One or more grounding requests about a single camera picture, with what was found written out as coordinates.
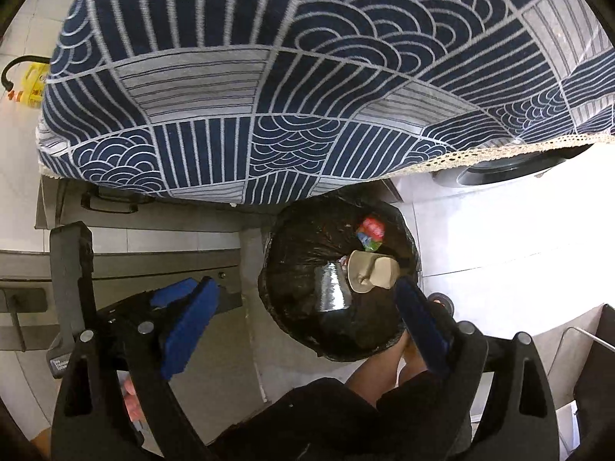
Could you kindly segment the person's left hand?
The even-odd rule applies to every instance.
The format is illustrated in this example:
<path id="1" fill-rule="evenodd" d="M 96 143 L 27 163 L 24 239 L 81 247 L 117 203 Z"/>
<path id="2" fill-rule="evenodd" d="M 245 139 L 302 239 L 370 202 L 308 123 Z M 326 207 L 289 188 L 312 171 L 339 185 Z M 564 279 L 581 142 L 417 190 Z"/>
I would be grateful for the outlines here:
<path id="1" fill-rule="evenodd" d="M 145 414 L 142 410 L 136 388 L 127 371 L 120 371 L 119 380 L 122 389 L 124 404 L 131 421 L 143 421 Z M 30 444 L 45 459 L 51 459 L 51 428 L 41 430 L 31 439 Z"/>

